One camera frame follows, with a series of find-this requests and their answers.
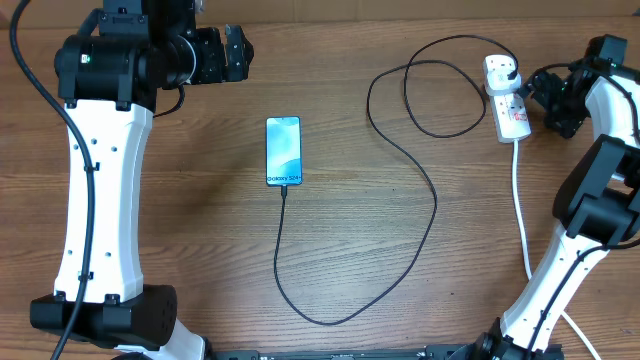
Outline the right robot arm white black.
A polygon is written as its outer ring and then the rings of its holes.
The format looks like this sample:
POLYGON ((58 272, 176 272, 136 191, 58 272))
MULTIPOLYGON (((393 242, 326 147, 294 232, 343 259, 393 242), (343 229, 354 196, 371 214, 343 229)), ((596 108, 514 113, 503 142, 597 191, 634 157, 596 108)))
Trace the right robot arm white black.
POLYGON ((516 302, 455 359, 561 359, 549 343, 575 292, 613 250, 639 240, 639 73, 624 66, 627 41, 605 34, 590 40, 583 58, 555 65, 528 79, 513 56, 491 55, 483 63, 500 142, 530 135, 526 98, 545 110, 544 124, 571 138, 590 119, 594 143, 559 188, 552 214, 553 237, 516 302))

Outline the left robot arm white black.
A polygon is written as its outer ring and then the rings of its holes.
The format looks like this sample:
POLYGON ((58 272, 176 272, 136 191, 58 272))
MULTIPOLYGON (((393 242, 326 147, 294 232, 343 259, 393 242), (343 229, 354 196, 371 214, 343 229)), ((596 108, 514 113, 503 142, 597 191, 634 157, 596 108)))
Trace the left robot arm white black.
POLYGON ((148 285, 138 247, 143 157, 159 90, 239 82, 252 44, 238 25, 200 28, 199 1, 105 2, 57 51, 51 103, 69 132, 64 252, 31 325, 122 359, 210 359, 177 317, 170 285, 148 285))

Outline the blue Galaxy smartphone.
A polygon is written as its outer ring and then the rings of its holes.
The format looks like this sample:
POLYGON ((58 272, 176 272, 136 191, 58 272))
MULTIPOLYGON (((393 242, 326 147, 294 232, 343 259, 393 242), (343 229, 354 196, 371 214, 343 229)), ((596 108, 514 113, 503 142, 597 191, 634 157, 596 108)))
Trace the blue Galaxy smartphone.
POLYGON ((303 182, 301 124, 297 116, 266 120, 266 184, 296 186, 303 182))

